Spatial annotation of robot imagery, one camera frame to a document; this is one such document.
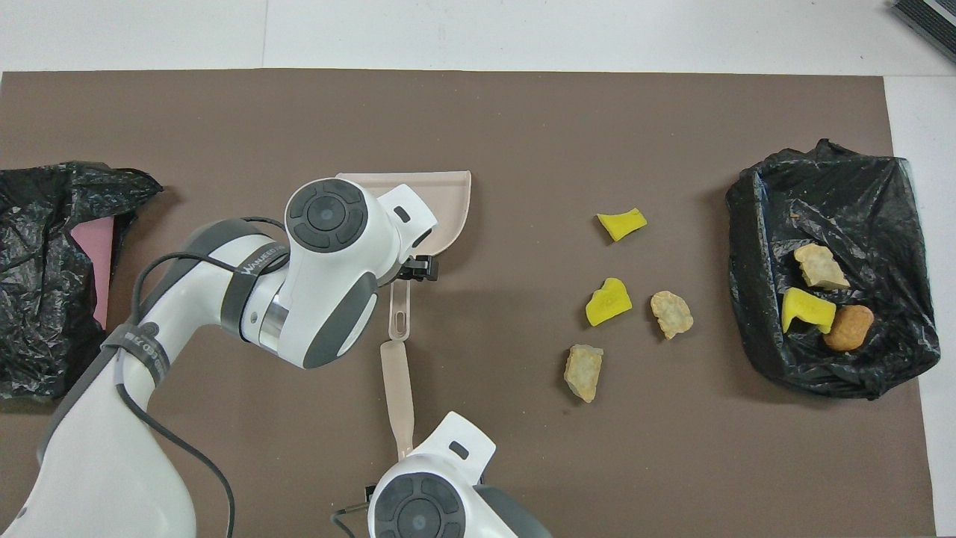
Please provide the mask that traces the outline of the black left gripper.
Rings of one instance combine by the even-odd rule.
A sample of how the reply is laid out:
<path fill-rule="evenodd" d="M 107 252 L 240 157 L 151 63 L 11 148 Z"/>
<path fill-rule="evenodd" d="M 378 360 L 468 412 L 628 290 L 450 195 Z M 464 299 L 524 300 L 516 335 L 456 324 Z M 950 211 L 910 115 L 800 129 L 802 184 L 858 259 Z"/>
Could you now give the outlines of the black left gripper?
<path fill-rule="evenodd" d="M 410 256 L 396 273 L 396 279 L 434 282 L 439 278 L 439 262 L 431 255 Z"/>

